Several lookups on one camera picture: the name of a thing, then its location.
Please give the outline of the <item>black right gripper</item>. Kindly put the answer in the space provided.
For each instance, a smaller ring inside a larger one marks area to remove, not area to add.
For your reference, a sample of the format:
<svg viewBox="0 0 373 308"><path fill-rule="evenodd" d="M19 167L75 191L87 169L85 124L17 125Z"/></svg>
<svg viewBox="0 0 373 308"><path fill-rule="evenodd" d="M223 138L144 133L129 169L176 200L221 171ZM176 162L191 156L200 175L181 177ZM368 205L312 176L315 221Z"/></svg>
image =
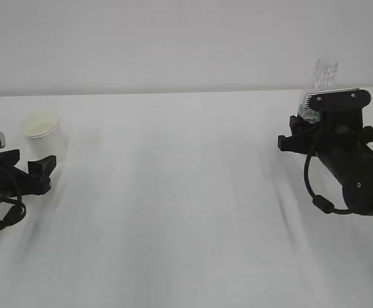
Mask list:
<svg viewBox="0 0 373 308"><path fill-rule="evenodd" d="M318 157L320 160L373 160L373 141L363 127L362 110L324 112L312 124L300 116L290 116L291 135L278 136L278 148Z"/></svg>

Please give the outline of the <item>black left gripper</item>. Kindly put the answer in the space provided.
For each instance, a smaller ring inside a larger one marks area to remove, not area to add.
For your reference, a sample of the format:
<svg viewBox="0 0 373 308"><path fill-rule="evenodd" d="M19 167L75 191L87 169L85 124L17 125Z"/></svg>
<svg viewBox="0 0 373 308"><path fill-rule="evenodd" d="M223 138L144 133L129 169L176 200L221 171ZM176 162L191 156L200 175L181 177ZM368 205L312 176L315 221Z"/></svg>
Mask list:
<svg viewBox="0 0 373 308"><path fill-rule="evenodd" d="M28 172L15 165L20 161L20 150L0 152L0 203L9 198L43 195L51 188L51 174L56 168L56 156L28 161Z"/></svg>

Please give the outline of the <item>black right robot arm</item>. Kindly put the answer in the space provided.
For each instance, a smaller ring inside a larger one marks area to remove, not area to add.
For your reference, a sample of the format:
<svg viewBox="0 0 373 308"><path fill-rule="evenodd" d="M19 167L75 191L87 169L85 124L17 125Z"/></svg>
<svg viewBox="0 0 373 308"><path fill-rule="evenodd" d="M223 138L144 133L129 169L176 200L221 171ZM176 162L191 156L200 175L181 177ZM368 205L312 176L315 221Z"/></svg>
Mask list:
<svg viewBox="0 0 373 308"><path fill-rule="evenodd" d="M363 125L362 112L324 112L315 124L293 115L289 126L291 135L280 135L278 148L306 155L303 177L313 205L326 214L373 216L373 150L368 146L373 127ZM313 157L341 185L344 209L313 190L309 179Z"/></svg>

